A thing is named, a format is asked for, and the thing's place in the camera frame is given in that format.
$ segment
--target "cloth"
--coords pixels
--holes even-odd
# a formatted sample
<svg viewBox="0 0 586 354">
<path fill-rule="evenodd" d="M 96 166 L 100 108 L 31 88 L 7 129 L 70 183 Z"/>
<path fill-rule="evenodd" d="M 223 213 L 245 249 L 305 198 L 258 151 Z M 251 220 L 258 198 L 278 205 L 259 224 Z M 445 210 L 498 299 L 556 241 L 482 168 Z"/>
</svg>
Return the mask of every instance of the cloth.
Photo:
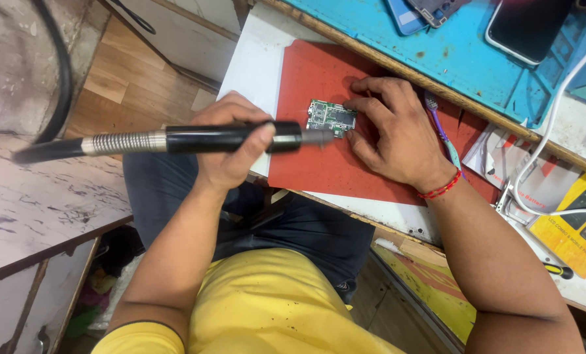
<svg viewBox="0 0 586 354">
<path fill-rule="evenodd" d="M 179 354 L 179 336 L 136 323 L 105 336 L 92 354 Z M 313 262 L 282 248 L 210 265 L 190 319 L 188 353 L 403 353 L 352 321 Z"/>
<path fill-rule="evenodd" d="M 149 247 L 192 189 L 195 155 L 125 154 L 123 169 L 135 227 Z M 222 210 L 243 217 L 263 208 L 263 189 L 248 182 L 231 189 Z M 281 247 L 310 259 L 348 304 L 367 259 L 374 226 L 295 195 L 284 213 L 257 229 L 240 229 L 221 213 L 213 262 L 252 249 Z"/>
</svg>

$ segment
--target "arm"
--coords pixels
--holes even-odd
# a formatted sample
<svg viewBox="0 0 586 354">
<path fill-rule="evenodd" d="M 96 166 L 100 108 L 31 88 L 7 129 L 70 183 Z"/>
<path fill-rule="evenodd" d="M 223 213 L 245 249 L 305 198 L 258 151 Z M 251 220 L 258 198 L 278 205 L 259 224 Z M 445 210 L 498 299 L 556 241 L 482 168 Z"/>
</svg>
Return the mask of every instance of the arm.
<svg viewBox="0 0 586 354">
<path fill-rule="evenodd" d="M 449 183 L 456 168 L 439 150 L 420 100 L 404 80 L 374 78 L 354 91 L 382 95 L 346 101 L 376 124 L 372 147 L 348 131 L 354 152 L 374 172 L 427 193 Z M 525 240 L 464 179 L 427 200 L 441 231 L 448 265 L 477 309 L 466 353 L 583 353 L 564 299 Z"/>
<path fill-rule="evenodd" d="M 269 116 L 232 93 L 199 112 L 193 124 L 262 122 Z M 194 187 L 144 255 L 131 283 L 116 306 L 108 330 L 138 320 L 173 328 L 187 342 L 194 300 L 208 269 L 218 217 L 228 190 L 240 185 L 251 165 L 271 144 L 275 128 L 254 131 L 233 154 L 200 154 Z"/>
</svg>

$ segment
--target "jeans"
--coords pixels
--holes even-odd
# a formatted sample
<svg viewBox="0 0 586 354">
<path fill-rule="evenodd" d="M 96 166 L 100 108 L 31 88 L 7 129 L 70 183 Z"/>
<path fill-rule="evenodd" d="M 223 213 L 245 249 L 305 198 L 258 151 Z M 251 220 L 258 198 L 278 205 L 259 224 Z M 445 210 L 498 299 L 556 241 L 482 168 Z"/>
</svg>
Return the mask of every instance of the jeans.
<svg viewBox="0 0 586 354">
<path fill-rule="evenodd" d="M 192 189 L 196 156 L 125 154 L 123 169 L 135 227 L 148 249 Z M 239 227 L 223 213 L 250 217 L 263 209 L 264 197 L 263 188 L 249 182 L 228 192 L 212 261 L 252 249 L 292 249 L 308 257 L 349 303 L 375 227 L 300 195 L 287 196 L 292 200 L 283 213 L 254 229 Z"/>
</svg>

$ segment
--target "white cable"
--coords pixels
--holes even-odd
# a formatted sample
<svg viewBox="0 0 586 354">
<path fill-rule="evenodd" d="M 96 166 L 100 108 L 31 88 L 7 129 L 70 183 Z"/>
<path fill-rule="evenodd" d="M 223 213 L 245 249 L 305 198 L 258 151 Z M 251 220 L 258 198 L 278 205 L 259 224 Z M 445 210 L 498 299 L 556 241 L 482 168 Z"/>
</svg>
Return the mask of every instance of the white cable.
<svg viewBox="0 0 586 354">
<path fill-rule="evenodd" d="M 538 144 L 538 147 L 535 149 L 535 151 L 533 152 L 533 154 L 529 158 L 529 161 L 527 161 L 527 163 L 523 166 L 523 168 L 520 170 L 520 172 L 516 176 L 516 180 L 514 180 L 514 188 L 512 190 L 512 193 L 514 193 L 514 199 L 516 199 L 516 203 L 518 203 L 518 205 L 527 213 L 532 213 L 535 215 L 566 215 L 566 214 L 575 214 L 575 213 L 586 213 L 586 209 L 562 210 L 560 212 L 553 212 L 553 213 L 538 212 L 538 211 L 530 209 L 528 206 L 526 206 L 525 203 L 523 203 L 523 200 L 520 197 L 520 194 L 518 193 L 518 185 L 520 184 L 520 178 L 523 176 L 523 174 L 526 172 L 526 170 L 529 168 L 529 166 L 531 166 L 531 164 L 533 164 L 533 161 L 535 161 L 535 159 L 538 158 L 538 155 L 540 155 L 540 153 L 542 152 L 542 149 L 544 149 L 544 145 L 546 145 L 547 142 L 549 141 L 549 136 L 551 135 L 551 131 L 553 130 L 553 126 L 555 126 L 555 123 L 556 123 L 557 109 L 560 106 L 560 101 L 562 100 L 562 95 L 564 94 L 564 90 L 565 90 L 566 86 L 568 86 L 568 84 L 571 82 L 572 78 L 575 77 L 577 72 L 585 64 L 586 64 L 586 55 L 584 55 L 584 57 L 577 63 L 577 65 L 575 65 L 575 67 L 572 69 L 572 71 L 568 75 L 566 75 L 566 78 L 564 78 L 564 81 L 562 82 L 560 87 L 557 89 L 556 97 L 553 99 L 553 107 L 551 108 L 551 114 L 549 115 L 549 123 L 547 124 L 547 130 L 544 132 L 544 136 L 542 137 L 542 140 L 540 141 L 540 143 Z"/>
</svg>

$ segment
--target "toothbrush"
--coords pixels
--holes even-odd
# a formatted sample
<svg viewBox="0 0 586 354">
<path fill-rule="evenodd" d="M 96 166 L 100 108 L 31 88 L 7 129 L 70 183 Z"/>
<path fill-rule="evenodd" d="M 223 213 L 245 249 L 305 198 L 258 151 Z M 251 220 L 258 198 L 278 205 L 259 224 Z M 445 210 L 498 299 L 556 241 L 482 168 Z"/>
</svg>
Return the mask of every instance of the toothbrush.
<svg viewBox="0 0 586 354">
<path fill-rule="evenodd" d="M 429 91 L 424 91 L 424 100 L 426 102 L 426 108 L 431 112 L 433 115 L 433 121 L 435 122 L 435 127 L 437 128 L 437 132 L 441 137 L 441 140 L 444 141 L 444 145 L 446 146 L 446 152 L 448 153 L 448 159 L 455 165 L 459 171 L 461 171 L 461 175 L 465 178 L 463 174 L 463 170 L 461 168 L 461 161 L 459 161 L 459 155 L 456 153 L 456 149 L 453 144 L 448 139 L 446 132 L 441 127 L 439 123 L 439 117 L 437 117 L 437 100 L 435 100 L 435 95 L 430 93 Z"/>
</svg>

